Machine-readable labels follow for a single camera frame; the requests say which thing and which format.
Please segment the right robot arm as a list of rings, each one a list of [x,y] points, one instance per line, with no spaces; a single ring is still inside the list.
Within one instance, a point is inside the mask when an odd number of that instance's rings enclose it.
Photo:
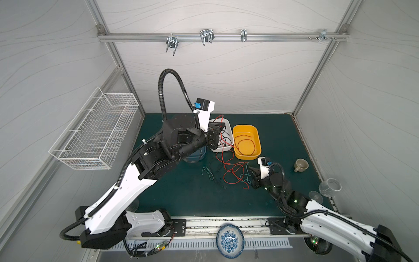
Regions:
[[[250,167],[252,187],[263,188],[275,200],[282,218],[268,219],[271,229],[289,234],[306,234],[306,244],[321,254],[320,242],[337,246],[360,262],[411,261],[403,252],[393,232],[383,225],[368,226],[347,218],[319,204],[306,195],[294,191],[285,178],[283,168],[276,172],[279,163],[262,158],[259,167]]]

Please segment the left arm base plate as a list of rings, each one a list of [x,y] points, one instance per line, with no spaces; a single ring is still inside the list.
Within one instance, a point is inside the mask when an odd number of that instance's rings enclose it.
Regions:
[[[187,220],[186,219],[173,219],[167,224],[164,230],[164,237],[174,236],[183,237],[186,234]]]

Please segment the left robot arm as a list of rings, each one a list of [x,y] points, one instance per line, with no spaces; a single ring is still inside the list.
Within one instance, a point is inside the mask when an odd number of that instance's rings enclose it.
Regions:
[[[191,114],[168,119],[164,80],[169,74],[179,83]],[[173,69],[161,72],[158,97],[161,129],[133,150],[105,195],[93,205],[76,210],[76,222],[60,232],[62,240],[79,241],[83,248],[106,250],[130,236],[165,235],[170,231],[173,221],[165,209],[138,213],[127,211],[127,207],[185,158],[204,147],[216,149],[225,124],[210,121],[213,101],[199,98],[196,103],[191,102],[180,75]]]

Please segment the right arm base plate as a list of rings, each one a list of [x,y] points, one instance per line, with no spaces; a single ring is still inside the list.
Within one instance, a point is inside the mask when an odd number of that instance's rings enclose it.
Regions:
[[[265,222],[265,226],[268,228],[271,235],[295,235],[296,232],[290,230],[284,223],[282,217],[270,217]]]

